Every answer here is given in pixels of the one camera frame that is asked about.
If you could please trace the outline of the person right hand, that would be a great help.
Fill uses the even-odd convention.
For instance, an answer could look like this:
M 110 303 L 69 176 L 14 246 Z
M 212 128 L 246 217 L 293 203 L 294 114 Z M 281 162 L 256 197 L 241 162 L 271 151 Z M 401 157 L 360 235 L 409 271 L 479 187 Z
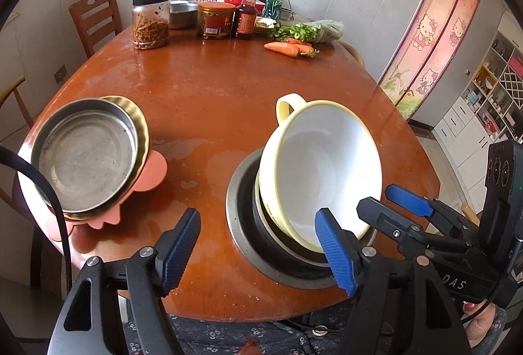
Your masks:
M 507 321 L 504 309 L 490 303 L 464 326 L 472 354 L 490 354 L 503 333 Z

